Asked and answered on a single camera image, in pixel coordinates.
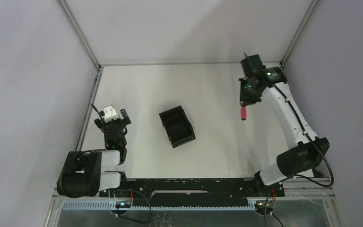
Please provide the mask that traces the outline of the red handled screwdriver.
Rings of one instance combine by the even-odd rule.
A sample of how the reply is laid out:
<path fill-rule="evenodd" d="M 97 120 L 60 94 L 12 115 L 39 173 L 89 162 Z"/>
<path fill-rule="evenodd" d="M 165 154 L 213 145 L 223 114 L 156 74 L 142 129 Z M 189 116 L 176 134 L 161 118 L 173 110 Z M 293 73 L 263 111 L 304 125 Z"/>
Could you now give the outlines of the red handled screwdriver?
<path fill-rule="evenodd" d="M 240 117 L 242 121 L 245 121 L 247 119 L 246 106 L 241 106 Z"/>

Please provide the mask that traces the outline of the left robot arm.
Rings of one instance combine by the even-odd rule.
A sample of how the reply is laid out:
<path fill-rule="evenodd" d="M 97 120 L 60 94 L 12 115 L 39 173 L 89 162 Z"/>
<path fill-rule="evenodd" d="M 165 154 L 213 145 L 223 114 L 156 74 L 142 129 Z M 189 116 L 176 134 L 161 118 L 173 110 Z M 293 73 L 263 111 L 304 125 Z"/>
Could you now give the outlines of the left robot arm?
<path fill-rule="evenodd" d="M 125 162 L 127 125 L 130 123 L 125 109 L 118 113 L 111 105 L 103 108 L 95 124 L 104 134 L 105 148 L 70 151 L 57 181 L 58 194 L 68 198 L 94 197 L 110 189 L 117 197 L 125 196 L 129 185 L 122 180 L 124 174 L 105 168 Z"/>

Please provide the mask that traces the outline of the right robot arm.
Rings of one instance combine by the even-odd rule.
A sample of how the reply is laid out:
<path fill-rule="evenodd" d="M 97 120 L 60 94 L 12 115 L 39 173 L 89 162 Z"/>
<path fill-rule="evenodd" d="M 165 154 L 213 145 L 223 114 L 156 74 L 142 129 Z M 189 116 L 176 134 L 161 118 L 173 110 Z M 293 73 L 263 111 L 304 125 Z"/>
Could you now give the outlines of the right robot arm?
<path fill-rule="evenodd" d="M 283 181 L 299 177 L 321 187 L 331 187 L 334 174 L 325 154 L 330 143 L 320 138 L 306 122 L 299 110 L 280 67 L 267 68 L 258 54 L 246 55 L 241 60 L 244 77 L 240 82 L 241 119 L 247 118 L 246 107 L 259 102 L 271 104 L 285 136 L 287 151 L 276 157 L 275 163 L 258 171 L 250 181 L 258 196 L 268 196 Z M 321 162 L 327 166 L 330 182 L 320 183 L 302 175 L 317 168 Z"/>

